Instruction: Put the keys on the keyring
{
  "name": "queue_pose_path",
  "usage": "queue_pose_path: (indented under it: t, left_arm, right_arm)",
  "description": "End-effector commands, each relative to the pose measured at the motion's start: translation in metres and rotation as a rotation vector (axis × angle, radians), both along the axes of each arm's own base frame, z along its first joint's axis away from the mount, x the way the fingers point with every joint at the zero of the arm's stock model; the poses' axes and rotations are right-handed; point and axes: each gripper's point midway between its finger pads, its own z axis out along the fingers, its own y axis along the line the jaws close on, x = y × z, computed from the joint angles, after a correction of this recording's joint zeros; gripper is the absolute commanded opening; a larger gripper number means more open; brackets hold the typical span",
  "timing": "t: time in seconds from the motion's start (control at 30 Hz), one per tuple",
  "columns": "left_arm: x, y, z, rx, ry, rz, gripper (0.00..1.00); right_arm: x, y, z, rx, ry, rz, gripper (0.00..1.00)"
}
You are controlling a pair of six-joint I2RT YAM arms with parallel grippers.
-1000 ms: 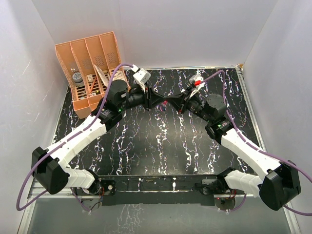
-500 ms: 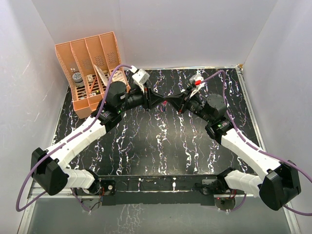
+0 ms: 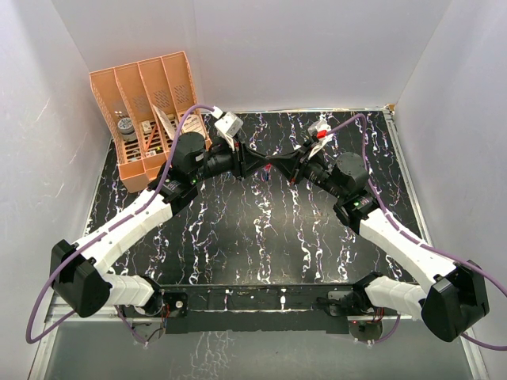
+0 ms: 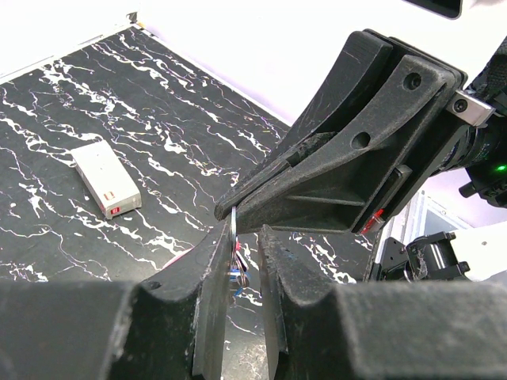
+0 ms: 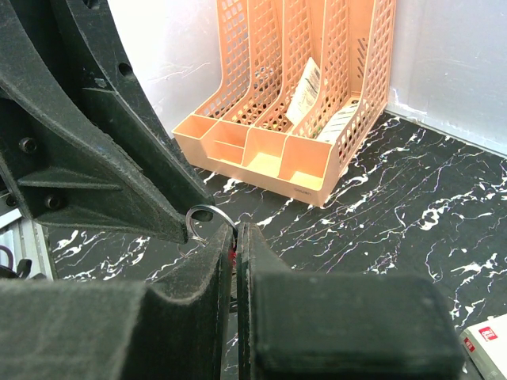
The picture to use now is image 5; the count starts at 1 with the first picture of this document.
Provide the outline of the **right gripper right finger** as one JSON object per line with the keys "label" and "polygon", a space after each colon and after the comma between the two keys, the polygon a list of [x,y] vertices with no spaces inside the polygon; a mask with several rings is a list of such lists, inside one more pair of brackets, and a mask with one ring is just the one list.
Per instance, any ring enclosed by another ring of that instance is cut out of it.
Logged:
{"label": "right gripper right finger", "polygon": [[457,379],[463,351],[436,286],[416,275],[291,269],[238,228],[241,379]]}

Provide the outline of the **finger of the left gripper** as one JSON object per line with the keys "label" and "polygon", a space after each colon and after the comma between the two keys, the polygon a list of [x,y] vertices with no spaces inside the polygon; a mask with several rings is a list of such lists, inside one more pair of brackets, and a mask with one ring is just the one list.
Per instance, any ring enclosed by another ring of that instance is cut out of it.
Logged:
{"label": "finger of the left gripper", "polygon": [[168,136],[143,92],[106,1],[53,1],[79,88],[78,106],[181,214],[213,195]]}
{"label": "finger of the left gripper", "polygon": [[21,214],[45,226],[176,243],[185,218],[67,96],[12,4],[1,4],[1,176]]}

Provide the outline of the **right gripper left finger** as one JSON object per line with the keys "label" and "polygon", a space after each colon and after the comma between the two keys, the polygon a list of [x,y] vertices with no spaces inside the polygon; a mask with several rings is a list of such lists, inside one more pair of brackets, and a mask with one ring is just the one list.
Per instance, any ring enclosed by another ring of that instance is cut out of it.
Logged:
{"label": "right gripper left finger", "polygon": [[4,379],[217,379],[231,290],[229,226],[153,283],[1,283]]}

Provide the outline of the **pink strap keyring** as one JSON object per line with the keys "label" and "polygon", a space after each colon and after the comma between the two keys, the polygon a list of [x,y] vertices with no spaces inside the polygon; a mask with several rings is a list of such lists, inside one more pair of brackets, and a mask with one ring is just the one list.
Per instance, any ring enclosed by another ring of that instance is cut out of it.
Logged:
{"label": "pink strap keyring", "polygon": [[190,247],[183,246],[178,248],[179,253],[183,257],[188,258],[198,249],[204,248],[211,242],[212,236],[218,229],[221,226],[226,226],[232,231],[232,242],[228,255],[232,259],[233,264],[236,264],[238,227],[229,215],[217,206],[198,204],[187,211],[185,223],[188,230],[188,243]]}

